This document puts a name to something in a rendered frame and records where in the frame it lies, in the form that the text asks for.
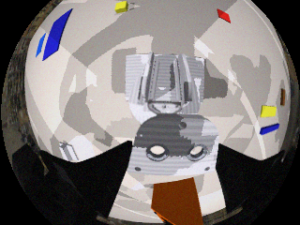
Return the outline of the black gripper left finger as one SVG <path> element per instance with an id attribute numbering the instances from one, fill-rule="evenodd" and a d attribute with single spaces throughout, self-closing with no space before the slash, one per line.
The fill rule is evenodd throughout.
<path id="1" fill-rule="evenodd" d="M 127 140 L 106 153 L 104 151 L 82 162 L 54 157 L 44 150 L 38 153 L 49 172 L 74 188 L 80 198 L 97 211 L 99 217 L 108 218 L 127 173 L 131 150 L 132 140 Z"/>

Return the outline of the blue flat bar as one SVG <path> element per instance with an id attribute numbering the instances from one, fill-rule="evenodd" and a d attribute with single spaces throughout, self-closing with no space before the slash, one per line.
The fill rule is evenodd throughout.
<path id="1" fill-rule="evenodd" d="M 269 125 L 269 127 L 260 128 L 260 134 L 265 135 L 266 132 L 271 132 L 271 131 L 277 130 L 278 125 L 280 125 L 280 124 L 273 124 L 273 125 Z"/>

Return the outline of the small yellow block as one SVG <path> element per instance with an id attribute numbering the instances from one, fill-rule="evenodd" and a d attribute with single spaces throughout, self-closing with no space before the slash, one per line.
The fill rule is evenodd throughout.
<path id="1" fill-rule="evenodd" d="M 117 12 L 128 11 L 128 1 L 121 1 L 121 3 L 117 3 L 115 11 L 116 11 L 116 14 L 117 14 Z"/>

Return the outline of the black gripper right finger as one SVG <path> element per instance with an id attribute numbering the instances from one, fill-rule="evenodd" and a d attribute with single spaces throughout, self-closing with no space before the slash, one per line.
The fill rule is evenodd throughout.
<path id="1" fill-rule="evenodd" d="M 226 214 L 239 209 L 248 196 L 263 182 L 270 170 L 277 166 L 285 155 L 278 151 L 273 157 L 256 160 L 240 151 L 218 143 L 217 172 L 226 206 Z"/>

